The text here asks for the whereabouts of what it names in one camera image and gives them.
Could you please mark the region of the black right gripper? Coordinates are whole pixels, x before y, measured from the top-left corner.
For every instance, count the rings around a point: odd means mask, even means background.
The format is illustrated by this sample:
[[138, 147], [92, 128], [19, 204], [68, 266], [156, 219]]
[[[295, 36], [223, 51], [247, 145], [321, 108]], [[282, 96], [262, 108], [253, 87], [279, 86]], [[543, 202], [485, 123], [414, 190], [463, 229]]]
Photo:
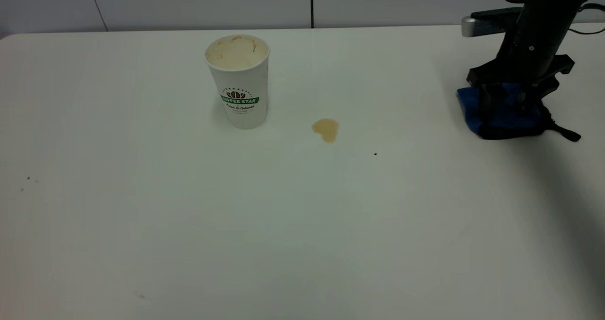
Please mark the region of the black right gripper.
[[526, 115], [536, 104], [538, 84], [556, 74], [569, 74], [575, 62], [558, 55], [561, 38], [506, 37], [495, 59], [471, 68], [467, 83], [478, 88], [478, 117], [488, 123], [498, 102], [496, 84], [521, 83], [516, 96], [517, 115]]

